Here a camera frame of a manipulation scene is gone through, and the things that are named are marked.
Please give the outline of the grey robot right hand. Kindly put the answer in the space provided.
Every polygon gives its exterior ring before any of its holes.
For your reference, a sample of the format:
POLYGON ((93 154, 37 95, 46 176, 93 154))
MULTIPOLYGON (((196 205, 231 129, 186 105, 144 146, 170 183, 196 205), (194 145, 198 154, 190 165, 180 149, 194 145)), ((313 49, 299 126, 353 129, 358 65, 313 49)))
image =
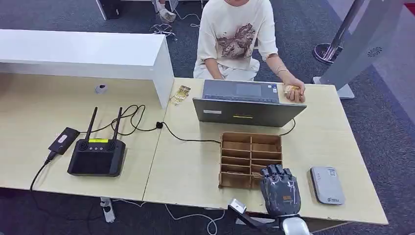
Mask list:
POLYGON ((260 189, 271 217, 297 215, 301 197, 296 177, 280 164, 270 164, 260 170, 260 189))

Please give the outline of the person's left hand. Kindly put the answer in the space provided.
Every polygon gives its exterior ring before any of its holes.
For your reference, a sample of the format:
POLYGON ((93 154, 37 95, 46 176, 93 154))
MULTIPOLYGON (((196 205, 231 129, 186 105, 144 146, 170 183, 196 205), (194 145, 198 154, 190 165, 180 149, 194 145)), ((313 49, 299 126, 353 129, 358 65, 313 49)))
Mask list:
POLYGON ((305 84, 302 81, 292 77, 284 79, 283 82, 286 86, 284 95, 287 99, 297 103, 305 102, 305 84))

